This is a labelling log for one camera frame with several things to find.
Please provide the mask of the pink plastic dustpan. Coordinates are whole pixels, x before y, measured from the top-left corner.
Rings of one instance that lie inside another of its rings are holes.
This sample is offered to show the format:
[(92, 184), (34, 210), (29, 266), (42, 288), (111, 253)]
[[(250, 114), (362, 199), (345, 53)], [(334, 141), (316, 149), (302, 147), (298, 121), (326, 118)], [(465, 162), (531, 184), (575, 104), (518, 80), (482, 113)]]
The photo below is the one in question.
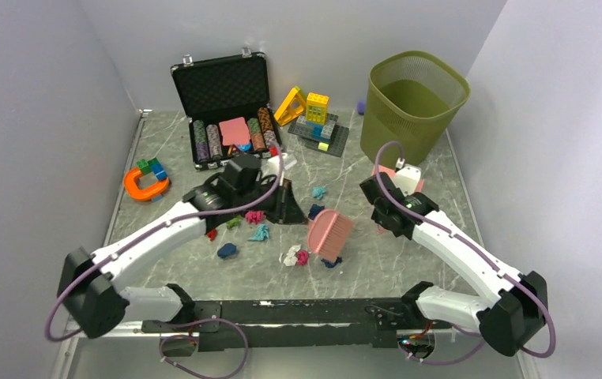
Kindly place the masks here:
[[(407, 209), (424, 216), (429, 212), (427, 201), (421, 194), (423, 179), (418, 167), (406, 165), (398, 171), (387, 167), (379, 166), (373, 170), (384, 174), (383, 183), (388, 188), (389, 193), (398, 199)], [(390, 231), (395, 237), (406, 237), (412, 239), (413, 230), (421, 221), (406, 212), (400, 211), (394, 207), (383, 195), (377, 195), (374, 200), (374, 211), (371, 218), (378, 225), (380, 232)]]

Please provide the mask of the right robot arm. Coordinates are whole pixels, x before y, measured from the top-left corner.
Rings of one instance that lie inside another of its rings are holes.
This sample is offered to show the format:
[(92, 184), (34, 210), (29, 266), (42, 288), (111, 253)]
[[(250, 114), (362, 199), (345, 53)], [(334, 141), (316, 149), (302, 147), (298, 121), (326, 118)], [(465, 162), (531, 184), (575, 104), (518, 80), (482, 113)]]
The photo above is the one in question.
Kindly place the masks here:
[(476, 292), (444, 290), (421, 282), (401, 298), (403, 321), (421, 328), (445, 321), (478, 332), (501, 355), (514, 356), (549, 326), (547, 281), (538, 272), (523, 274), (497, 259), (456, 226), (421, 192), (404, 194), (386, 174), (359, 185), (373, 206), (371, 218), (396, 237), (405, 237), (440, 257)]

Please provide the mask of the pink hand brush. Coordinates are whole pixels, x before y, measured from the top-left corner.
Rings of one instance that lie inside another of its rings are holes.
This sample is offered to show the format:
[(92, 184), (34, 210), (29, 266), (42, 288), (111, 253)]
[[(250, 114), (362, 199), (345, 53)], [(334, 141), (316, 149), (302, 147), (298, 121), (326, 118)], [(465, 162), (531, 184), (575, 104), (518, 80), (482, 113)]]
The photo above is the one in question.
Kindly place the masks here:
[(335, 209), (320, 211), (308, 223), (307, 246), (309, 251), (332, 263), (337, 261), (354, 222)]

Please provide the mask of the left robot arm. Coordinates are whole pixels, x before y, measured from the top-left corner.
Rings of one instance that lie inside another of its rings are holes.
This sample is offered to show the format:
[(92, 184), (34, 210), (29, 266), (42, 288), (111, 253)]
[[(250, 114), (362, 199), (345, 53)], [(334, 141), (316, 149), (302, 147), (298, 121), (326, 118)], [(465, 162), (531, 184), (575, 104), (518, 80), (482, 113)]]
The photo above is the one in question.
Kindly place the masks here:
[(178, 284), (133, 287), (138, 273), (249, 211), (264, 212), (271, 223), (307, 223), (284, 176), (296, 162), (287, 152), (269, 159), (239, 154), (140, 230), (92, 253), (74, 250), (64, 261), (58, 304), (91, 339), (130, 321), (187, 329), (196, 319), (194, 300)]

